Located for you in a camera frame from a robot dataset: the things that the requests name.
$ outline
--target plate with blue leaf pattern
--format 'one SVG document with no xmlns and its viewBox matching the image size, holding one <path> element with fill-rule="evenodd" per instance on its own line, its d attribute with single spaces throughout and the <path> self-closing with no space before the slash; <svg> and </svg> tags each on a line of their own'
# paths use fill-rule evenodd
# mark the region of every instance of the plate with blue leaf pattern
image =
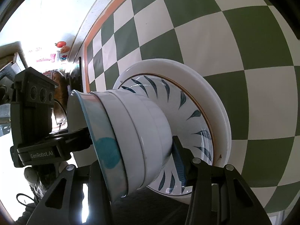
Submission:
<svg viewBox="0 0 300 225">
<path fill-rule="evenodd" d="M 161 76 L 143 74 L 134 76 L 120 86 L 154 101 L 167 117 L 172 135 L 177 135 L 184 148 L 194 157 L 212 165 L 214 162 L 213 136 L 209 122 L 200 105 L 178 84 Z M 148 186 L 168 196 L 184 196 L 192 192 L 177 175 L 172 155 L 159 176 Z"/>
</svg>

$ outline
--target screw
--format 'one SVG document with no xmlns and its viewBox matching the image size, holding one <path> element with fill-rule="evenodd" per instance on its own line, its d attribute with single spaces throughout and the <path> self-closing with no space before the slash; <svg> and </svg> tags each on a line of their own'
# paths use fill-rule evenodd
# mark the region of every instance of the screw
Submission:
<svg viewBox="0 0 300 225">
<path fill-rule="evenodd" d="M 193 158 L 192 162 L 195 163 L 195 164 L 199 164 L 201 162 L 201 159 L 195 157 L 195 158 Z"/>
<path fill-rule="evenodd" d="M 226 169 L 229 171 L 232 171 L 234 169 L 234 167 L 230 164 L 226 165 Z"/>
<path fill-rule="evenodd" d="M 72 171 L 73 169 L 74 169 L 74 165 L 72 165 L 72 164 L 66 166 L 67 171 Z"/>
</svg>

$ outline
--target blue brushstroke pattern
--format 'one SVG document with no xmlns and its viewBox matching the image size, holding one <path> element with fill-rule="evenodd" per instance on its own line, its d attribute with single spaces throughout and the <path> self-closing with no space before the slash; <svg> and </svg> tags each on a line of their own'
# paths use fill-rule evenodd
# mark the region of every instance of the blue brushstroke pattern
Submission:
<svg viewBox="0 0 300 225">
<path fill-rule="evenodd" d="M 134 91 L 133 89 L 130 89 L 130 88 L 126 87 L 126 86 L 122 86 L 122 88 L 123 88 L 124 90 L 128 90 L 128 91 L 130 91 L 130 92 L 132 92 L 132 93 L 135 93 L 135 91 Z"/>
<path fill-rule="evenodd" d="M 118 143 L 113 138 L 100 138 L 95 142 L 94 147 L 98 158 L 108 169 L 114 168 L 121 159 Z"/>
<path fill-rule="evenodd" d="M 200 116 L 201 116 L 201 112 L 199 110 L 195 110 L 188 119 L 193 118 L 193 117 L 200 117 Z"/>
<path fill-rule="evenodd" d="M 145 86 L 143 86 L 143 84 L 140 82 L 140 81 L 137 81 L 137 80 L 135 80 L 135 79 L 131 79 L 133 82 L 135 82 L 138 86 L 140 86 L 142 89 L 143 89 L 143 91 L 145 91 L 145 93 L 146 93 L 146 95 L 148 96 L 148 93 L 147 93 L 147 91 L 146 91 L 146 88 L 145 88 Z"/>
<path fill-rule="evenodd" d="M 165 171 L 163 171 L 163 178 L 161 179 L 158 190 L 161 190 L 163 188 L 163 186 L 165 184 L 165 180 L 166 180 L 166 174 L 165 174 Z"/>
<path fill-rule="evenodd" d="M 181 91 L 180 92 L 180 106 L 179 106 L 179 108 L 181 108 L 181 106 L 186 102 L 186 100 L 187 100 L 187 97 L 185 96 L 185 93 L 183 91 Z"/>
<path fill-rule="evenodd" d="M 156 93 L 156 98 L 157 98 L 157 87 L 156 87 L 156 84 L 153 82 L 152 79 L 149 79 L 146 75 L 144 75 L 145 79 L 149 81 L 149 83 L 152 85 L 155 93 Z"/>
<path fill-rule="evenodd" d="M 165 88 L 166 88 L 166 91 L 167 91 L 167 96 L 168 96 L 168 102 L 169 102 L 170 86 L 163 79 L 161 81 L 165 85 Z"/>
<path fill-rule="evenodd" d="M 202 136 L 208 138 L 209 140 L 212 139 L 211 136 L 210 136 L 210 134 L 209 134 L 209 132 L 207 130 L 201 130 L 201 131 L 199 131 L 197 133 L 194 133 L 194 134 L 202 135 Z"/>
<path fill-rule="evenodd" d="M 202 151 L 202 152 L 208 157 L 208 159 L 209 159 L 210 161 L 212 161 L 212 156 L 210 155 L 209 151 L 208 151 L 206 148 L 204 148 L 204 147 L 199 147 L 199 146 L 194 146 L 194 147 L 196 147 L 196 148 L 198 148 L 200 151 Z"/>
<path fill-rule="evenodd" d="M 170 189 L 169 189 L 169 194 L 172 193 L 173 189 L 174 189 L 174 186 L 175 186 L 175 178 L 172 174 L 172 177 L 171 177 L 171 182 L 170 182 Z"/>
</svg>

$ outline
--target white bowl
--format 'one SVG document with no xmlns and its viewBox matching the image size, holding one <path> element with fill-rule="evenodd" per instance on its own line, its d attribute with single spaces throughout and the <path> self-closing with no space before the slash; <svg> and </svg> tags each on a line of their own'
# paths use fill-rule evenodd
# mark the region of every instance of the white bowl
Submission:
<svg viewBox="0 0 300 225">
<path fill-rule="evenodd" d="M 110 200 L 125 196 L 128 184 L 123 159 L 107 113 L 97 96 L 72 91 L 67 120 L 69 132 L 88 126 Z"/>
<path fill-rule="evenodd" d="M 145 161 L 145 180 L 141 188 L 145 187 L 157 178 L 170 156 L 172 133 L 168 120 L 161 109 L 145 96 L 122 89 L 106 92 L 120 99 L 135 125 Z"/>
<path fill-rule="evenodd" d="M 123 103 L 109 92 L 93 92 L 104 106 L 122 154 L 128 181 L 128 194 L 142 186 L 145 162 L 139 135 Z"/>
</svg>

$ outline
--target teal blob pattern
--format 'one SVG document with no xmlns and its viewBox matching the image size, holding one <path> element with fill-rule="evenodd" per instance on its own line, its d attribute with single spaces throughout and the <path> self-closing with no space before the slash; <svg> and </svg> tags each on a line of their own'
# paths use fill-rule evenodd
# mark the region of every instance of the teal blob pattern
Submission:
<svg viewBox="0 0 300 225">
<path fill-rule="evenodd" d="M 106 168 L 112 169 L 120 161 L 119 146 L 115 139 L 101 138 L 95 142 L 94 146 L 98 158 L 103 161 Z"/>
</svg>

